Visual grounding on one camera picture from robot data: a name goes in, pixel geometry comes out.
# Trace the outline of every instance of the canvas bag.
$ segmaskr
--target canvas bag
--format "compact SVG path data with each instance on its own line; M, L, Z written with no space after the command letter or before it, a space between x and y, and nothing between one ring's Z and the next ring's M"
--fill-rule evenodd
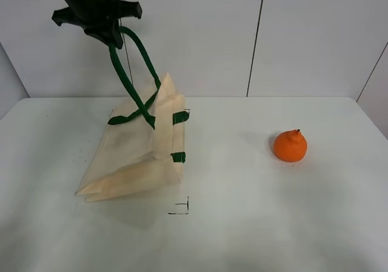
M116 107L95 157L76 194L86 201L101 201L179 183L183 176L184 121L189 112L168 73L161 81L141 41L130 29L120 27L138 46L155 85L140 95L130 83L110 45L113 66L133 100Z

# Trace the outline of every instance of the green bag handle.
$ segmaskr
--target green bag handle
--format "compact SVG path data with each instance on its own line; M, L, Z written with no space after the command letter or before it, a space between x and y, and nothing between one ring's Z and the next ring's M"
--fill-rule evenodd
M121 33L126 34L135 42L136 46L138 47L138 49L140 51L141 56L144 59L144 62L146 64L149 72L151 73L151 75L154 78L156 88L159 90L161 82L159 80L158 75L156 74L155 69L153 68L153 65L151 63L150 57L148 56L146 48L144 48L139 37L137 37L137 35L127 27L120 26L119 30ZM132 83L130 82L127 74L125 73L125 71L121 65L120 59L118 58L118 55L116 52L116 47L113 44L109 45L109 53L110 53L110 59L112 60L112 64L117 72L117 75L120 78L121 83L123 84L123 86L127 90L128 94L134 100L134 102L136 103L136 105L138 106L139 109L134 111L129 116L115 116L108 121L108 124L109 125L124 124L126 122L130 122L130 121L134 120L135 118L137 118L140 115L143 115L144 119L149 123L149 125L153 129L155 129L155 117L148 113L148 109L151 107L151 105L155 101L156 95L158 95L158 90L151 96L151 98L149 98L149 100L145 104L143 104L141 98L139 97L139 94L136 92L136 90L133 87Z

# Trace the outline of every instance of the white table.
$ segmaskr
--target white table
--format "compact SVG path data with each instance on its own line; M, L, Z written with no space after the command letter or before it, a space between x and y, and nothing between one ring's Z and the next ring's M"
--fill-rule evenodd
M25 99L0 121L1 271L388 271L388 141L354 101L187 98L183 183L87 204L122 100ZM282 163L270 143L294 128L307 156Z

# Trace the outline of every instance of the orange fruit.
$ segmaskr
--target orange fruit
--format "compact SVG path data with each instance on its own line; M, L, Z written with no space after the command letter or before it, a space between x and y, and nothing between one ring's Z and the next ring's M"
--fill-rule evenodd
M280 160L296 162L303 159L307 151L307 141L301 130L285 131L273 143L273 154Z

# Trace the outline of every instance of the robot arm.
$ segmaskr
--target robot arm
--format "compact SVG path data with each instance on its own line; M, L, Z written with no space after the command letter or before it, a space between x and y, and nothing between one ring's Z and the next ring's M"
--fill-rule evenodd
M85 34L99 39L106 45L122 48L119 19L126 16L141 18L138 2L121 0L65 0L69 7L56 10L52 19L57 25L66 22L78 25Z

